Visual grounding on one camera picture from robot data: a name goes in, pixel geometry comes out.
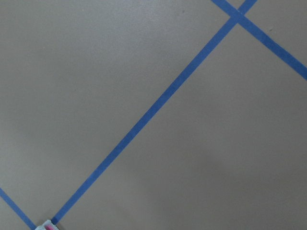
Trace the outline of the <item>pink and grey towel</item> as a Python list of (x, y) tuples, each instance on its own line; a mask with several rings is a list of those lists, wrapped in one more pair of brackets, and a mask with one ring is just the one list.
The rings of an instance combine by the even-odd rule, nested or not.
[(59, 228), (48, 219), (42, 225), (37, 226), (35, 230), (59, 230)]

